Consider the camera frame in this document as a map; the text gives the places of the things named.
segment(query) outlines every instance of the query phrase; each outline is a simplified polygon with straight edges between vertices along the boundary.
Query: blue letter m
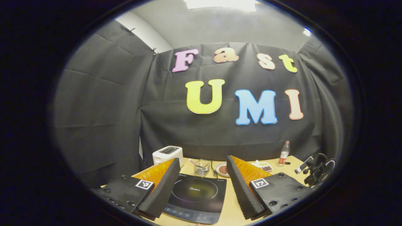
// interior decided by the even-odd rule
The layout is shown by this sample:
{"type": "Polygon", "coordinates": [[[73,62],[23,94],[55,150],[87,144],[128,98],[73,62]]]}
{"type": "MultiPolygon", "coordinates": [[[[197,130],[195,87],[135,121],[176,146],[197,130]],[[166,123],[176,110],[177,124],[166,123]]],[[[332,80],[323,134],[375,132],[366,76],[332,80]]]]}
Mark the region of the blue letter m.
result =
{"type": "Polygon", "coordinates": [[[261,119],[263,124],[273,124],[278,121],[275,117],[274,97],[275,92],[272,90],[264,90],[260,100],[257,103],[251,92],[246,89],[236,90],[234,94],[239,98],[239,118],[236,119],[236,124],[250,124],[250,119],[247,117],[247,111],[250,112],[254,123],[257,123],[264,111],[264,117],[261,119]]]}

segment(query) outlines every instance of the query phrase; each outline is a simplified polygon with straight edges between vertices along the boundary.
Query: white plate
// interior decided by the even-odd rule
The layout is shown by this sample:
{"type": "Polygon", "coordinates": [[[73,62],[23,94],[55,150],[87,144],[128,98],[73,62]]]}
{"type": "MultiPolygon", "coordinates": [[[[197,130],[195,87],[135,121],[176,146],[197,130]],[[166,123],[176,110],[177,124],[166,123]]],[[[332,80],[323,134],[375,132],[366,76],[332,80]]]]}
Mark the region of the white plate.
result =
{"type": "Polygon", "coordinates": [[[267,167],[267,166],[269,166],[269,167],[271,167],[271,170],[269,170],[269,171],[266,171],[266,172],[271,172],[272,171],[272,169],[273,169],[273,167],[269,164],[269,163],[267,163],[267,162],[260,162],[260,165],[259,164],[257,164],[256,162],[253,162],[253,163],[251,163],[252,165],[254,165],[254,166],[256,166],[256,167],[258,167],[258,168],[263,168],[263,167],[267,167]]]}
{"type": "Polygon", "coordinates": [[[216,172],[217,172],[219,175],[221,175],[221,176],[223,176],[223,177],[230,177],[229,174],[223,174],[223,173],[219,172],[219,168],[220,168],[221,166],[225,166],[225,165],[226,165],[225,162],[219,163],[218,165],[215,166],[215,170],[216,170],[216,172]]]}

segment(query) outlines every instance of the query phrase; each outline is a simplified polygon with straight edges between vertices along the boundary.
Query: yellow letter u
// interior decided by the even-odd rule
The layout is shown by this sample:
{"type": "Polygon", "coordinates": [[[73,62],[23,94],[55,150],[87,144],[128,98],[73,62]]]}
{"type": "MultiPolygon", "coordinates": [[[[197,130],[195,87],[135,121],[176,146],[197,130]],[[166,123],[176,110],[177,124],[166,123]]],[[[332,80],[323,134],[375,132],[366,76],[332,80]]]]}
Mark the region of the yellow letter u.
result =
{"type": "Polygon", "coordinates": [[[201,87],[203,81],[192,81],[186,83],[187,88],[187,107],[196,114],[210,114],[217,111],[222,104],[222,85],[223,79],[212,79],[208,82],[212,86],[212,101],[209,104],[200,102],[201,87]]]}

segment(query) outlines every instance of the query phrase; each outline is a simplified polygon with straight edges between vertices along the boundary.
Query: induction cooktop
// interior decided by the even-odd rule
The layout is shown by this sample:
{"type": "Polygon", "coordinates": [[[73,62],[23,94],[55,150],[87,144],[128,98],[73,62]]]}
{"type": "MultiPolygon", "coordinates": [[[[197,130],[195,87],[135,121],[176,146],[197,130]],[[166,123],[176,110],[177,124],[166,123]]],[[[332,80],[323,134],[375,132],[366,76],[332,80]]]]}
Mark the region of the induction cooktop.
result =
{"type": "Polygon", "coordinates": [[[218,222],[226,192],[226,179],[180,173],[163,212],[201,224],[218,222]]]}

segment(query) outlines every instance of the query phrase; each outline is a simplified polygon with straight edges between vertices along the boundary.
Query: ceiling light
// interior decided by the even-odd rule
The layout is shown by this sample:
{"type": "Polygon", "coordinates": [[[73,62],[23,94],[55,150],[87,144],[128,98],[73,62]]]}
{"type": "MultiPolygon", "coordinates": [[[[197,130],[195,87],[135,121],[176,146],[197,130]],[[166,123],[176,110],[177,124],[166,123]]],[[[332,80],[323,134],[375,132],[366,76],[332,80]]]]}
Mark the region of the ceiling light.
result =
{"type": "Polygon", "coordinates": [[[304,29],[303,34],[310,36],[311,35],[311,31],[307,28],[304,29]]]}
{"type": "Polygon", "coordinates": [[[255,12],[254,0],[184,0],[189,9],[204,7],[230,7],[255,12]]]}

